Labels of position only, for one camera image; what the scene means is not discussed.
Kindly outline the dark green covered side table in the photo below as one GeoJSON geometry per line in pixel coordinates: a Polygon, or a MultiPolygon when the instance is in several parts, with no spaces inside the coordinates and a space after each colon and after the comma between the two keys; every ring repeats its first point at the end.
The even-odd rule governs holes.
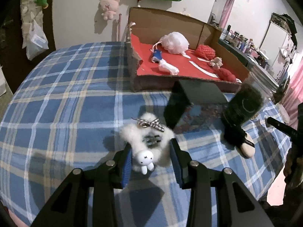
{"type": "Polygon", "coordinates": [[[276,80],[264,69],[262,68],[255,59],[241,52],[237,48],[232,47],[224,40],[218,40],[219,45],[223,46],[227,51],[231,52],[239,59],[242,64],[249,69],[249,71],[253,71],[272,92],[276,92],[279,85],[276,80]]]}

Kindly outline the white wardrobe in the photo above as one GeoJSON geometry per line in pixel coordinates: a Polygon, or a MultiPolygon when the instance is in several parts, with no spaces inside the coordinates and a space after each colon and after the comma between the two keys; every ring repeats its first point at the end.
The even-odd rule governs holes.
{"type": "Polygon", "coordinates": [[[295,53],[291,34],[274,22],[269,23],[260,50],[267,57],[266,70],[276,80],[286,71],[295,53]]]}

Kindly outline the hanging organizer on door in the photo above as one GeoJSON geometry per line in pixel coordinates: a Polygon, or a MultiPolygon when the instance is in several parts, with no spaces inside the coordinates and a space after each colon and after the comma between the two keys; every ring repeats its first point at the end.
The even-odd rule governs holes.
{"type": "Polygon", "coordinates": [[[35,0],[20,0],[20,14],[22,20],[23,45],[26,47],[30,24],[35,20],[43,28],[43,9],[35,3],[35,0]]]}

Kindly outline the white cloth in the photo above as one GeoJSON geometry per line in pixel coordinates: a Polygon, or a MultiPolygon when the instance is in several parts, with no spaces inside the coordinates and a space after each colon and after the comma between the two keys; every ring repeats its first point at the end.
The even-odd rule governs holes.
{"type": "Polygon", "coordinates": [[[161,59],[158,64],[158,69],[161,72],[169,73],[170,75],[176,76],[179,74],[179,69],[169,63],[164,59],[161,59]]]}

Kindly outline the pink bear plush on wall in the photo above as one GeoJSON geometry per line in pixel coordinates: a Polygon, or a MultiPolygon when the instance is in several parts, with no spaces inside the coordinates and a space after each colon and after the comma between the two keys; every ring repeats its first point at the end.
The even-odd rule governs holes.
{"type": "Polygon", "coordinates": [[[112,20],[117,14],[120,0],[101,0],[99,1],[102,17],[104,20],[112,20]]]}

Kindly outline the red foam net sleeve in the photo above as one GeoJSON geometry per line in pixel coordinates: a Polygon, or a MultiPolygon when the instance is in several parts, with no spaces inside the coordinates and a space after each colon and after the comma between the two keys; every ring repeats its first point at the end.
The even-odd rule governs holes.
{"type": "Polygon", "coordinates": [[[199,45],[196,50],[195,54],[202,59],[206,59],[210,61],[216,57],[216,51],[208,45],[199,45]]]}

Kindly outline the wall mirror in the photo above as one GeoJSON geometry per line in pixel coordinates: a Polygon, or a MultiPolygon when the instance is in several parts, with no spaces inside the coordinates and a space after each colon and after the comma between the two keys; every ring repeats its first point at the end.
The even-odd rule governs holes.
{"type": "Polygon", "coordinates": [[[227,27],[235,0],[215,0],[208,23],[221,29],[227,27]]]}

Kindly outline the red plush miffy keychain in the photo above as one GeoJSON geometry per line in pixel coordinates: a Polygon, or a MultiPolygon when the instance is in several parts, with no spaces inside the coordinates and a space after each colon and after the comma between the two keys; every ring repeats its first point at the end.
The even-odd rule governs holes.
{"type": "Polygon", "coordinates": [[[214,69],[215,74],[225,82],[240,83],[236,76],[225,68],[214,69]]]}

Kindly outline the blue tissue packet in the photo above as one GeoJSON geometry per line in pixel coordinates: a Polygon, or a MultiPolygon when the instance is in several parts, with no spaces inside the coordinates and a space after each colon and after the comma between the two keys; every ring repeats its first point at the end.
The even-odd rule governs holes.
{"type": "Polygon", "coordinates": [[[161,60],[162,60],[162,52],[158,49],[153,50],[151,54],[151,61],[153,63],[159,64],[161,60]]]}

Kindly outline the cream scrunchie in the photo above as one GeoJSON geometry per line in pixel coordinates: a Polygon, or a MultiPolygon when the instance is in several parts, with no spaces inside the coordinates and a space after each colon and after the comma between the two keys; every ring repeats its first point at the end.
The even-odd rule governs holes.
{"type": "Polygon", "coordinates": [[[209,66],[212,67],[215,70],[220,69],[223,66],[222,58],[215,57],[214,59],[210,60],[209,61],[209,66]]]}

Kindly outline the dark brown door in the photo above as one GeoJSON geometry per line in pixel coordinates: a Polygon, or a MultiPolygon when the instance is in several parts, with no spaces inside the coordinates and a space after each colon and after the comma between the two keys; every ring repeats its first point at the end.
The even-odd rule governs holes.
{"type": "Polygon", "coordinates": [[[52,2],[43,10],[43,30],[49,49],[33,60],[28,60],[22,47],[22,20],[20,0],[1,0],[1,66],[12,93],[15,93],[27,75],[47,55],[55,50],[52,22],[52,2]]]}

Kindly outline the cardboard box with red liner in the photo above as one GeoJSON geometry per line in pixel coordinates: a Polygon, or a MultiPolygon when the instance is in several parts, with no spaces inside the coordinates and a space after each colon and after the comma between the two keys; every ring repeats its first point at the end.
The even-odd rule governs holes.
{"type": "Polygon", "coordinates": [[[249,75],[243,63],[220,43],[221,31],[207,23],[179,13],[140,7],[129,10],[128,22],[126,53],[130,88],[134,92],[169,90],[180,79],[212,82],[222,92],[236,92],[240,86],[238,82],[220,79],[207,62],[195,55],[200,45],[214,49],[216,56],[222,58],[223,68],[241,82],[249,75]],[[188,40],[186,56],[170,54],[161,45],[155,45],[162,36],[171,32],[179,32],[188,40]],[[152,62],[152,49],[160,50],[163,59],[178,68],[178,75],[160,71],[158,63],[152,62]]]}

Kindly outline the white mesh bath pouf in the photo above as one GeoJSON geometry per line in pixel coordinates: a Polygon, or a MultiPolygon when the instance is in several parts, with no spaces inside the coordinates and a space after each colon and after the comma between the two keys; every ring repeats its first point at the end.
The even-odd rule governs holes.
{"type": "Polygon", "coordinates": [[[179,32],[171,32],[162,36],[159,41],[152,46],[151,52],[154,52],[159,44],[170,54],[181,54],[185,58],[190,59],[186,54],[190,44],[185,36],[179,32]]]}

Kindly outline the white plastic bag on door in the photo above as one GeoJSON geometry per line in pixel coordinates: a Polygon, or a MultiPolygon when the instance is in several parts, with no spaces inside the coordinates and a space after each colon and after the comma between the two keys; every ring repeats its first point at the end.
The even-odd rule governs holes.
{"type": "Polygon", "coordinates": [[[48,49],[48,40],[43,29],[33,20],[30,24],[26,42],[27,59],[31,61],[48,49]]]}

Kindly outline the white fluffy star miffy charm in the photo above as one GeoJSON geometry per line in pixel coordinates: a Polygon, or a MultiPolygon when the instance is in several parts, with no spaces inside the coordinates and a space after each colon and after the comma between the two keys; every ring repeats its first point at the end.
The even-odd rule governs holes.
{"type": "Polygon", "coordinates": [[[170,165],[169,142],[175,134],[154,114],[146,112],[135,118],[133,123],[124,125],[120,137],[131,146],[132,169],[135,172],[145,175],[155,166],[170,165]]]}

